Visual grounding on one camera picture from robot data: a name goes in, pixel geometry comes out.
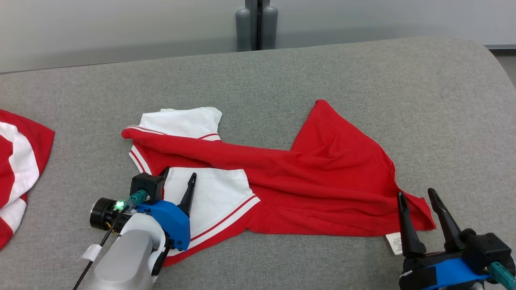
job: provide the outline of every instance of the white wall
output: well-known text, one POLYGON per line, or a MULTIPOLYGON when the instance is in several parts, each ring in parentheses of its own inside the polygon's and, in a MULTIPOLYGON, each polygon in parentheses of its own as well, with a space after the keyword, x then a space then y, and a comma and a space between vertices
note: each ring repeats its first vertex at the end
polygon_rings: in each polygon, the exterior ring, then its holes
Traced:
POLYGON ((0 0, 0 72, 236 51, 243 0, 0 0))
POLYGON ((515 0, 270 0, 277 48, 444 35, 516 44, 515 0))

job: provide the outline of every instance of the teal connector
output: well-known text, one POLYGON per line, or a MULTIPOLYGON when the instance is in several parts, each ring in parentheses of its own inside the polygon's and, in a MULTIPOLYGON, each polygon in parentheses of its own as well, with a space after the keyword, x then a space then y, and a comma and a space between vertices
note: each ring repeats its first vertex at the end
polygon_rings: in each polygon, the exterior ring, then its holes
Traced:
POLYGON ((489 275, 507 290, 516 290, 516 279, 498 262, 491 263, 489 275))
POLYGON ((115 203, 115 209, 118 211, 123 210, 126 205, 129 205, 129 211, 141 205, 147 200, 147 192, 145 190, 139 190, 129 197, 128 200, 117 201, 115 203))

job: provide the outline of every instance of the gray table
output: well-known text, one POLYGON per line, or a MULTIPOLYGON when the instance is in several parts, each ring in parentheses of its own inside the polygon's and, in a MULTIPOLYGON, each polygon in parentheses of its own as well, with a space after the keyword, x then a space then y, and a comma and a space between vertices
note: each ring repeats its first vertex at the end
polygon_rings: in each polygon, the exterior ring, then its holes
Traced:
MULTIPOLYGON (((287 150, 316 99, 383 146, 401 188, 436 188, 461 227, 516 249, 516 89, 471 41, 388 40, 0 75, 0 108, 56 132, 0 251, 0 289, 73 287, 104 234, 91 205, 137 173, 120 132, 142 113, 214 106, 224 141, 287 150)), ((420 239, 444 243, 440 230, 420 239)), ((384 237, 246 232, 165 268, 155 289, 396 289, 402 261, 384 237)))

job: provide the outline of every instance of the white cable label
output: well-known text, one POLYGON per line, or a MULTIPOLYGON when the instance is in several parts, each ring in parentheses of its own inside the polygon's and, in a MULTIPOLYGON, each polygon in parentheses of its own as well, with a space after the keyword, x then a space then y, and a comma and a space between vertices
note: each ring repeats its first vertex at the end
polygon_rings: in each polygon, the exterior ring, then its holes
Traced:
POLYGON ((391 249, 395 255, 399 255, 403 252, 401 249, 401 233, 392 233, 385 235, 389 244, 391 245, 391 249))
POLYGON ((86 252, 84 252, 84 254, 80 258, 95 261, 101 249, 101 245, 93 244, 88 248, 88 250, 86 250, 86 252))

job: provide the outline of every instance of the red and white shirt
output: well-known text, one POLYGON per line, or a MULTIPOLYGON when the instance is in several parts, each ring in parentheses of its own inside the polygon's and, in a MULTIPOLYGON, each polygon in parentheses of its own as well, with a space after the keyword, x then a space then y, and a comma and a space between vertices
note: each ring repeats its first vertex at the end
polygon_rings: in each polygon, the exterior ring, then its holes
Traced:
MULTIPOLYGON (((170 251, 165 265, 245 229, 342 236, 399 232, 394 164, 326 101, 316 102, 289 151, 222 142, 221 116, 215 108, 165 109, 143 114, 138 126, 122 132, 133 141, 130 156, 140 171, 159 174, 173 167, 165 200, 180 201, 189 176, 198 173, 191 244, 186 252, 170 251)), ((415 229, 435 229, 425 200, 406 196, 415 229)))
POLYGON ((27 192, 49 159, 54 132, 0 110, 0 249, 20 226, 27 192))

